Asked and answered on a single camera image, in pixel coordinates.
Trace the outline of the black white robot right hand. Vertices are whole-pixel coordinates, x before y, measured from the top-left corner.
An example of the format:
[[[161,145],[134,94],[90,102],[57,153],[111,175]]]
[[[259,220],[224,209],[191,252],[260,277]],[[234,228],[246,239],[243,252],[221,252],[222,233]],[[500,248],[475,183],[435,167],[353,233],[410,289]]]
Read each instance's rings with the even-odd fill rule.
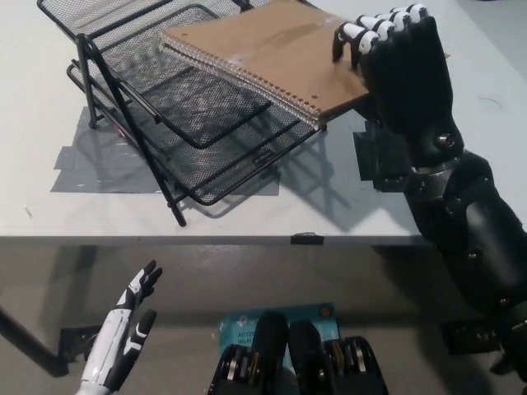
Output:
[[[437,167],[463,153],[445,52],[427,7],[414,3],[341,23],[333,34],[335,63],[346,44],[377,118],[404,139],[412,167]]]

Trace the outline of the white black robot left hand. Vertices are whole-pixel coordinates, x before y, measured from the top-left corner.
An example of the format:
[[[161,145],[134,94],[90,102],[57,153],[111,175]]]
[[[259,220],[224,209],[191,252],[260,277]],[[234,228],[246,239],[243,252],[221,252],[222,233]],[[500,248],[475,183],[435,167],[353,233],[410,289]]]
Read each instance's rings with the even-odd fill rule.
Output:
[[[78,394],[114,394],[122,388],[142,352],[157,312],[147,310],[137,323],[132,323],[133,315],[153,293],[161,274],[156,261],[150,261],[107,313],[87,358]]]

